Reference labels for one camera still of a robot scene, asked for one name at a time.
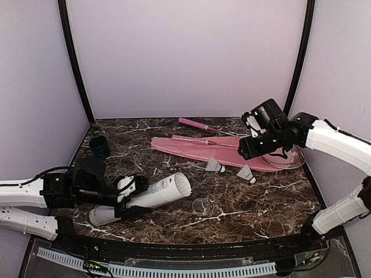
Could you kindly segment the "white shuttlecock tube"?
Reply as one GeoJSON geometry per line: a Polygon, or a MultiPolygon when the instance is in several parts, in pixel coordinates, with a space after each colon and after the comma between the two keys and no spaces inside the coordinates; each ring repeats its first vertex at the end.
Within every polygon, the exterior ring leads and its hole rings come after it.
{"type": "MultiPolygon", "coordinates": [[[[174,173],[152,185],[140,194],[127,197],[126,207],[142,206],[155,209],[191,195],[192,189],[188,178],[182,173],[174,173]]],[[[114,218],[113,209],[101,206],[92,209],[89,220],[94,226],[102,226],[115,221],[129,219],[114,218]]]]}

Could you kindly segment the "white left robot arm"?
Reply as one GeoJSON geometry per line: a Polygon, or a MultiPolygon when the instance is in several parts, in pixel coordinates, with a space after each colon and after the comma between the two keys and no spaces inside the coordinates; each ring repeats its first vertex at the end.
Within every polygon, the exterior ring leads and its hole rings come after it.
{"type": "Polygon", "coordinates": [[[75,235],[72,219],[45,217],[22,210],[22,207],[47,209],[74,208],[80,204],[102,205],[113,210],[119,220],[151,212],[144,205],[130,204],[148,190],[148,178],[120,176],[112,186],[104,181],[106,164],[87,156],[73,166],[48,169],[30,180],[1,182],[1,225],[59,243],[70,253],[78,252],[82,240],[75,235]]]}

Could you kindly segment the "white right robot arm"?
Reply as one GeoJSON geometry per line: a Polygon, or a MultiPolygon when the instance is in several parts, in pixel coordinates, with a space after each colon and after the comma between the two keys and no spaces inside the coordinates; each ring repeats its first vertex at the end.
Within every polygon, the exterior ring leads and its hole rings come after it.
{"type": "Polygon", "coordinates": [[[282,149],[284,157],[293,146],[309,148],[338,158],[365,173],[361,185],[336,204],[310,216],[296,237],[296,247],[308,251],[322,236],[362,214],[370,213],[370,141],[348,133],[327,119],[300,112],[289,119],[274,99],[241,117],[252,132],[239,141],[238,153],[250,160],[282,149]]]}

